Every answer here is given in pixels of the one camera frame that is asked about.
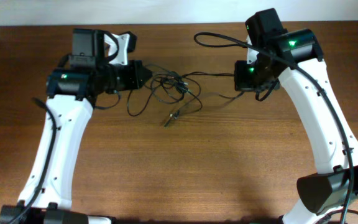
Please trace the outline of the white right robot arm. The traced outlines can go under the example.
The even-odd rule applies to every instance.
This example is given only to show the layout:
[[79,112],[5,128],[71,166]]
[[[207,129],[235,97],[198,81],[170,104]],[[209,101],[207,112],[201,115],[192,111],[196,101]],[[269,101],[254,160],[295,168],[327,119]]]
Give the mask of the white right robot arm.
[[287,31],[275,9],[246,20],[247,60],[237,61],[237,91],[271,92],[282,86],[308,135],[316,173],[299,178],[299,200],[280,223],[328,223],[358,200],[358,141],[331,87],[323,51],[309,29]]

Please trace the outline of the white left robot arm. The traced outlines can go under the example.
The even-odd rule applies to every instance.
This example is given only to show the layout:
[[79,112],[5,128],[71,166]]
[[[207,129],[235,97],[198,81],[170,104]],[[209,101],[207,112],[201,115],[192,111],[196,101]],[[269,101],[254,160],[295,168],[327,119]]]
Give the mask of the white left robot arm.
[[72,51],[47,78],[45,124],[30,176],[0,223],[116,223],[107,215],[74,212],[72,181],[81,140],[100,94],[138,90],[152,77],[140,60],[129,60],[137,37],[99,29],[75,29]]

